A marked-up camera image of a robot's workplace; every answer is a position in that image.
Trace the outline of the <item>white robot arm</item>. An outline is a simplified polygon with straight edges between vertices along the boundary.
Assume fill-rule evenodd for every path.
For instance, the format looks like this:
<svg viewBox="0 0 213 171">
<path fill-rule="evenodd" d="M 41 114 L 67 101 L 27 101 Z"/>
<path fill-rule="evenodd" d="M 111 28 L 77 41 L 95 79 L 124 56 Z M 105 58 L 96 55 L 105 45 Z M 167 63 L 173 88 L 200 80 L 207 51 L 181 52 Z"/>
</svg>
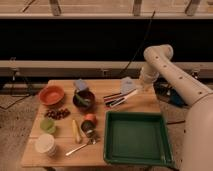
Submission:
<svg viewBox="0 0 213 171">
<path fill-rule="evenodd" d="M 213 171 L 213 90 L 170 61 L 173 48 L 168 44 L 149 46 L 143 56 L 142 87 L 149 89 L 161 75 L 190 106 L 180 171 Z"/>
</svg>

